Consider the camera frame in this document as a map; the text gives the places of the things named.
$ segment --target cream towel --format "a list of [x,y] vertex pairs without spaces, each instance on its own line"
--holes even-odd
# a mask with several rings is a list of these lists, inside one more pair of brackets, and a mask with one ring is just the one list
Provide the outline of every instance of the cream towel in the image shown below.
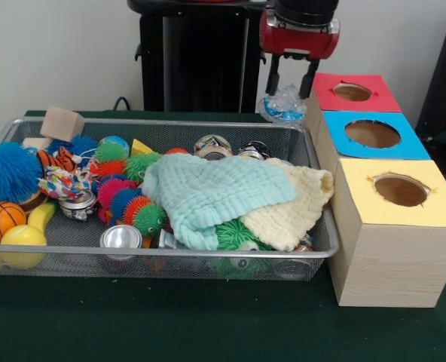
[[298,197],[289,202],[259,207],[241,221],[260,240],[277,250],[292,251],[322,215],[334,194],[334,178],[327,170],[290,166],[278,158],[266,160],[283,169]]

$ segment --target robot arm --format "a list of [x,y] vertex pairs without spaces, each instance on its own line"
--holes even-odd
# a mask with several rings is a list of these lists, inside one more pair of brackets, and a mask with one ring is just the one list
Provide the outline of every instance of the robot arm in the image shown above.
[[274,95],[278,87],[280,57],[310,62],[302,78],[300,97],[308,98],[320,60],[337,47],[340,24],[333,19],[338,0],[276,0],[265,9],[260,20],[260,46],[272,54],[266,92]]

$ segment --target light blue cloth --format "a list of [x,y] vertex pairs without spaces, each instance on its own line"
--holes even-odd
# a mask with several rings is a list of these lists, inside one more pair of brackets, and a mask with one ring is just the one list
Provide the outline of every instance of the light blue cloth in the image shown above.
[[146,170],[142,189],[168,213],[176,239],[198,250],[216,250],[216,225],[297,197],[279,167],[239,156],[165,155]]

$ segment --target wire mesh basket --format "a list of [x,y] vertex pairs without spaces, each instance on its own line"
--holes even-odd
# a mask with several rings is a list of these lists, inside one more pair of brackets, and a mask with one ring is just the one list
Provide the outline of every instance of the wire mesh basket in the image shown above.
[[[1,132],[0,142],[22,143],[27,137],[39,137],[41,124],[42,118],[12,121]],[[172,147],[192,149],[196,140],[209,133],[223,136],[236,147],[259,140],[268,145],[273,157],[319,168],[308,133],[275,124],[86,119],[84,125],[84,134],[95,140],[108,135],[120,136],[128,143],[138,139],[160,153]],[[310,231],[313,251],[305,252],[100,248],[99,237],[106,229],[97,218],[79,222],[58,210],[47,225],[47,246],[0,245],[0,253],[22,259],[42,256],[42,262],[27,270],[3,264],[0,275],[308,281],[325,258],[338,250],[328,205]],[[170,244],[165,241],[171,237],[166,232],[157,236],[160,245]]]

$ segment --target black stand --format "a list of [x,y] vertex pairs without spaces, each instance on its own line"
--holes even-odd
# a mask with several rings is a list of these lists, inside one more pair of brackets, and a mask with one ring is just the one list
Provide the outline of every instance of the black stand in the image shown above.
[[265,3],[127,3],[141,14],[145,110],[255,111]]

